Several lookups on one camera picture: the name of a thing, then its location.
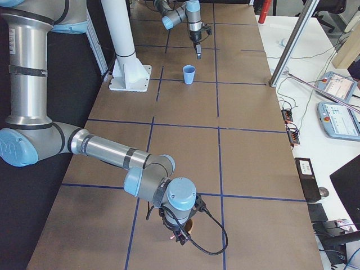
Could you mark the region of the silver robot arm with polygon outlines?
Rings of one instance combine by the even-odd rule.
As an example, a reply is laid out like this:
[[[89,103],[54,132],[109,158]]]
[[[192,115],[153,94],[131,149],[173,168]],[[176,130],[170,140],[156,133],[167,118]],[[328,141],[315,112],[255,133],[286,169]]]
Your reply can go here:
[[[178,8],[172,9],[169,1],[153,1],[155,10],[162,15],[162,23],[166,30],[173,29],[180,23],[187,23],[187,33],[196,52],[197,59],[202,57],[201,42],[203,32],[212,35],[212,27],[201,20],[199,1],[185,1]]]
[[[101,1],[115,48],[110,89],[146,92],[152,67],[136,56],[125,1]],[[176,10],[167,1],[154,1],[166,29],[188,21],[190,38],[201,57],[199,1],[186,1]],[[47,34],[85,33],[86,1],[1,1],[8,23],[11,76],[9,128],[1,129],[1,158],[15,167],[32,165],[62,153],[94,157],[128,171],[124,190],[159,209],[163,224],[184,245],[191,239],[185,225],[197,211],[206,211],[193,182],[171,179],[176,165],[169,155],[151,155],[90,134],[74,125],[53,122],[47,116]]]

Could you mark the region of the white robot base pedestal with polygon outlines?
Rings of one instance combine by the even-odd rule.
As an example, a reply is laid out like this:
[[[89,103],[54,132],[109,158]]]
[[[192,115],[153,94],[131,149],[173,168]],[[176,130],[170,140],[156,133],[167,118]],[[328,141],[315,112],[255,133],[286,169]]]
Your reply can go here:
[[[116,56],[109,88],[146,92],[152,67],[143,65],[137,58],[126,2],[102,0],[101,4]]]

